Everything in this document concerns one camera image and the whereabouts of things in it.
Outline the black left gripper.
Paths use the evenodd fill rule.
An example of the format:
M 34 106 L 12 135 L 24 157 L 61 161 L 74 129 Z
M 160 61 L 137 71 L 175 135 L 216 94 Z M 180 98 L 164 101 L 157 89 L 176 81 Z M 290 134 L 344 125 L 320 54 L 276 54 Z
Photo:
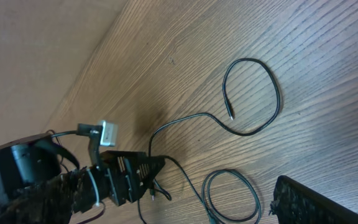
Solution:
M 110 198 L 117 206 L 142 198 L 165 165 L 164 158 L 142 156 L 141 152 L 105 151 L 100 157 L 106 169 Z

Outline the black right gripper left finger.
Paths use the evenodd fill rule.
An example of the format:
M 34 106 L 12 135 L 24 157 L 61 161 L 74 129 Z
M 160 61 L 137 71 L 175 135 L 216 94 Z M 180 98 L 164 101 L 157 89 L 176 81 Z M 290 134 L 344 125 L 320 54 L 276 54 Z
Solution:
M 0 205 L 0 223 L 69 223 L 85 174 L 74 170 L 21 189 L 17 198 Z

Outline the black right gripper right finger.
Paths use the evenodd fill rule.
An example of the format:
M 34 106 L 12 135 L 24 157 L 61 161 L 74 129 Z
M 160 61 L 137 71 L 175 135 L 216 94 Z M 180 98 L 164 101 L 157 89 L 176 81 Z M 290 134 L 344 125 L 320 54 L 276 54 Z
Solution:
M 286 224 L 353 224 L 358 214 L 288 176 L 278 177 L 270 214 Z

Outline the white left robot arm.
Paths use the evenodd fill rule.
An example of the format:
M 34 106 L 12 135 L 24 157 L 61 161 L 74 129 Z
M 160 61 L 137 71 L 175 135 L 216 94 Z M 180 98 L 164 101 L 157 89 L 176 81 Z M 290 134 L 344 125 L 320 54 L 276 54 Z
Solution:
M 85 212 L 105 198 L 121 206 L 141 199 L 165 165 L 163 157 L 144 152 L 100 152 L 100 136 L 88 137 L 90 167 L 80 167 L 76 157 L 55 143 L 51 134 L 0 146 L 0 206 L 21 196 L 39 201 L 41 194 L 52 191 L 53 184 L 57 192 L 48 200 L 58 205 L 68 200 L 73 212 Z

